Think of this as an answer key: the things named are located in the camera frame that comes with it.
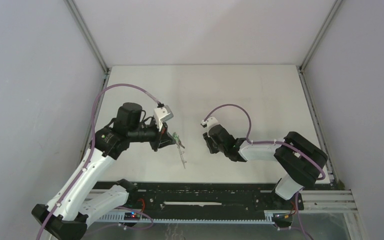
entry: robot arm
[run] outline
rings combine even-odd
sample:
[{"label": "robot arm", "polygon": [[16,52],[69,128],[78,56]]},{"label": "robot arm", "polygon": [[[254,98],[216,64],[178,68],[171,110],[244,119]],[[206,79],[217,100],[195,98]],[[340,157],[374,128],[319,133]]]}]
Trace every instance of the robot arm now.
[{"label": "robot arm", "polygon": [[[95,133],[95,149],[87,167],[87,160],[91,149],[86,151],[85,157],[63,188],[47,204],[37,204],[32,214],[43,224],[50,214],[51,208],[56,210],[50,216],[45,229],[59,240],[79,240],[87,228],[110,210],[122,206],[127,202],[136,202],[136,186],[127,180],[121,180],[108,191],[85,201],[86,196],[94,187],[100,176],[127,150],[130,143],[149,142],[156,152],[158,149],[176,143],[167,131],[167,123],[173,118],[168,106],[159,105],[154,110],[150,124],[141,121],[142,107],[136,103],[124,103],[118,109],[117,117],[104,128]],[[67,189],[68,192],[61,202],[58,200]]]},{"label": "robot arm", "polygon": [[[279,180],[273,191],[282,199],[290,200],[303,187],[315,185],[320,174],[319,170],[289,147],[279,144],[253,145],[244,137],[234,138],[213,116],[203,120],[201,125],[205,128],[203,138],[211,154],[222,152],[234,162],[257,160],[279,162],[286,175]],[[322,150],[297,132],[289,132],[284,137],[284,142],[309,156],[321,168],[328,160],[328,156]]]}]

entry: gray floor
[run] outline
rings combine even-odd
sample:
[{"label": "gray floor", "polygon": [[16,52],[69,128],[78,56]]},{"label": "gray floor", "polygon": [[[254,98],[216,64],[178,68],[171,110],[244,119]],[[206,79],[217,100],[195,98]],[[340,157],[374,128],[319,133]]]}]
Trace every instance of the gray floor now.
[{"label": "gray floor", "polygon": [[[342,214],[302,214],[304,228],[315,240],[349,240]],[[106,223],[95,223],[93,231]],[[293,226],[298,227],[294,219]],[[84,240],[305,240],[298,230],[277,231],[265,224],[156,224],[147,230],[103,229]]]}]

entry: robotic arm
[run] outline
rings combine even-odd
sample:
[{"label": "robotic arm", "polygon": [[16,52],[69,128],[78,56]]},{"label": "robotic arm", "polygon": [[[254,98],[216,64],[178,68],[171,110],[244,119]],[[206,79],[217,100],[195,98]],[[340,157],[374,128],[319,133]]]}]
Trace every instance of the robotic arm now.
[{"label": "robotic arm", "polygon": [[[124,103],[118,109],[117,117],[95,133],[95,149],[87,168],[80,164],[64,187],[47,204],[37,204],[31,213],[43,224],[51,208],[57,206],[45,225],[45,229],[59,240],[80,240],[87,228],[102,215],[128,202],[136,202],[134,184],[123,179],[108,191],[85,201],[99,177],[127,150],[130,143],[148,142],[156,152],[158,149],[176,143],[168,133],[167,121],[173,118],[169,106],[159,104],[150,117],[141,121],[142,107],[136,103]],[[89,148],[82,159],[87,160]],[[72,185],[73,180],[83,172]],[[58,200],[67,189],[65,198]]]},{"label": "robotic arm", "polygon": [[[211,154],[222,152],[233,162],[278,161],[285,169],[286,175],[274,188],[274,193],[284,200],[290,200],[303,187],[313,187],[320,174],[319,170],[285,145],[260,145],[246,141],[245,137],[234,138],[210,116],[201,122],[205,128],[203,138]],[[284,142],[310,157],[322,169],[328,156],[299,133],[291,131],[284,137]]]}]

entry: white table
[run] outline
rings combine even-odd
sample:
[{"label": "white table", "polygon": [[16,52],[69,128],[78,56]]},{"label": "white table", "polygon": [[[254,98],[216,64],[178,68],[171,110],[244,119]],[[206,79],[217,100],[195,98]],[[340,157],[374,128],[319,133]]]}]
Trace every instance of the white table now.
[{"label": "white table", "polygon": [[[114,66],[108,86],[119,83],[142,87],[169,105],[174,118],[167,122],[168,131],[177,132],[186,147],[186,169],[175,145],[154,152],[148,143],[131,143],[101,181],[276,183],[286,172],[275,161],[232,162],[220,152],[209,153],[200,122],[227,103],[240,105],[250,114],[251,140],[280,140],[295,131],[319,146],[294,65]],[[111,89],[103,98],[96,129],[114,118],[125,102],[142,105],[148,116],[156,107],[136,89]],[[245,137],[248,120],[241,110],[225,107],[213,116],[235,138]],[[317,183],[326,184],[329,179]]]}]

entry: white wall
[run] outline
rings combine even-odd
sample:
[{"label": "white wall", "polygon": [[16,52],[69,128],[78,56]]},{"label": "white wall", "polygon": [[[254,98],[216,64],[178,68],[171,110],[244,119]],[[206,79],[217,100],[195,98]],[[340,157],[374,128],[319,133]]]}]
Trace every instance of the white wall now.
[{"label": "white wall", "polygon": [[30,212],[78,163],[103,76],[64,1],[0,0],[0,240],[36,237]]},{"label": "white wall", "polygon": [[306,79],[370,239],[384,239],[384,1],[345,1]]},{"label": "white wall", "polygon": [[76,0],[110,66],[299,65],[335,0]]}]

